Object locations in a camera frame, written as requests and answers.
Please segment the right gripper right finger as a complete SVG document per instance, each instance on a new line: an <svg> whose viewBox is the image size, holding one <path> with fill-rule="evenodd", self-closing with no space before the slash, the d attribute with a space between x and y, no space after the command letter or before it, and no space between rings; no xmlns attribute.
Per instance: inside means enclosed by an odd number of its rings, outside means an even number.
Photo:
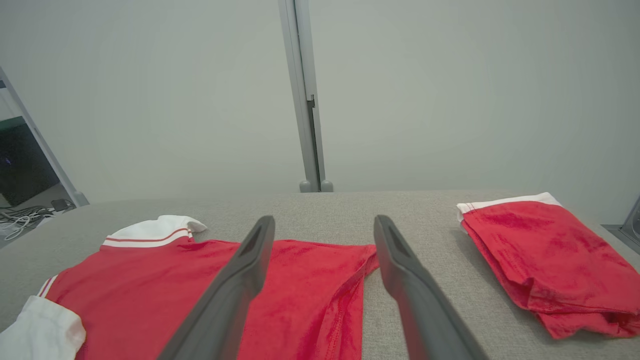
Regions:
<svg viewBox="0 0 640 360"><path fill-rule="evenodd" d="M489 360L393 220L377 215L374 242L386 291L396 301L410 360Z"/></svg>

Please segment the grey slanted strut at right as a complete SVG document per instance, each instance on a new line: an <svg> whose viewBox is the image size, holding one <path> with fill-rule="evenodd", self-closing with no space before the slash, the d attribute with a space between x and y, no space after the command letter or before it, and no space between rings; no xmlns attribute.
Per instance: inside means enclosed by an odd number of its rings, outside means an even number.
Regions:
<svg viewBox="0 0 640 360"><path fill-rule="evenodd" d="M620 230L622 234L640 246L640 196L635 201Z"/></svg>

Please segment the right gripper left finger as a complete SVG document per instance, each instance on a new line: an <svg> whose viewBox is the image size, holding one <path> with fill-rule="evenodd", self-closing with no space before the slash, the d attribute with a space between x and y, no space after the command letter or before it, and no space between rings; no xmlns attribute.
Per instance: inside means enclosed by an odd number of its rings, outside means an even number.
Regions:
<svg viewBox="0 0 640 360"><path fill-rule="evenodd" d="M157 360L237 359L250 303L265 284L274 238L274 217L260 217Z"/></svg>

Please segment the grey bracket at left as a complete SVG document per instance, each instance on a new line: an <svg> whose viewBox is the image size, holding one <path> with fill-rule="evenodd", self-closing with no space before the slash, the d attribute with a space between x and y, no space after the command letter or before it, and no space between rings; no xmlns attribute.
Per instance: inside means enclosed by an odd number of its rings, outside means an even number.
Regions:
<svg viewBox="0 0 640 360"><path fill-rule="evenodd" d="M18 95L18 92L16 91L14 85L10 82L9 77L7 76L2 66L0 66L0 80L3 81L4 85L7 88L7 91L9 91L10 93L12 100L16 103L16 105L19 107L20 111L22 112L22 116L25 122L27 123L27 125L29 126L30 132L32 132L35 138L35 141L39 145L39 148L41 148L48 163L52 167L52 170L55 171L55 175L58 177L58 180L62 184L62 187L64 187L67 194L71 197L71 201L75 204L77 208L85 207L89 205L90 202L86 198L85 194L76 189L76 187L71 182L69 176L66 174L66 171L64 171L58 159L55 157L53 151L51 150L50 146L47 144L46 140L42 136L39 128L34 122L34 119L30 115L27 108L25 107L25 104L23 103L22 99Z"/></svg>

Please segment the black cabinet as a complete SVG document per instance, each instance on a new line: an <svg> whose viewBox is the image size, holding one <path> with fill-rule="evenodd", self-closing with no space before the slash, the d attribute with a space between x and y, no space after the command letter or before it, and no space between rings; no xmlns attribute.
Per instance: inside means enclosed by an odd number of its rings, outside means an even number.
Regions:
<svg viewBox="0 0 640 360"><path fill-rule="evenodd" d="M0 196L16 207L60 182L22 116L0 120Z"/></svg>

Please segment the red garment with white band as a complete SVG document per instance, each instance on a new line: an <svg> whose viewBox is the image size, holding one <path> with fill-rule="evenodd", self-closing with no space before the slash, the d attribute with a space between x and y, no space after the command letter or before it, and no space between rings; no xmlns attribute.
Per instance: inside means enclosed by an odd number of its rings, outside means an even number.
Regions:
<svg viewBox="0 0 640 360"><path fill-rule="evenodd" d="M551 337L640 337L640 272L550 193L456 208L510 300Z"/></svg>

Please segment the grey partition post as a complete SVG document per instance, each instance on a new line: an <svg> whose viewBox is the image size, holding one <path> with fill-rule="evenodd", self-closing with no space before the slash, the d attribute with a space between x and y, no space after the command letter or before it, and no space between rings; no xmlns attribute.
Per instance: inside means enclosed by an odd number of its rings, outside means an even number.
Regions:
<svg viewBox="0 0 640 360"><path fill-rule="evenodd" d="M332 193L334 191L334 185L327 179L325 170L322 126L320 123L319 93L314 63L313 35L309 5L310 0L294 0L295 20L297 22L305 95L307 109L310 114L312 139L317 164L318 189L323 193Z"/></svg>
<svg viewBox="0 0 640 360"><path fill-rule="evenodd" d="M302 193L317 193L320 191L319 171L314 149L314 132L307 107L295 0L277 0L277 2L304 167L305 178L300 182L299 188Z"/></svg>

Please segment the red polo shirt white collar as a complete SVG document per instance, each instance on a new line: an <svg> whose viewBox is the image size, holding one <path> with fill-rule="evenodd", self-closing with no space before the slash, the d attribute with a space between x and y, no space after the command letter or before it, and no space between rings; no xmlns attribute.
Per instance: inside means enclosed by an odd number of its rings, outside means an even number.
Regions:
<svg viewBox="0 0 640 360"><path fill-rule="evenodd" d="M240 244L161 215L106 237L49 278L0 333L0 360L156 360ZM276 240L237 360L361 360L368 245Z"/></svg>

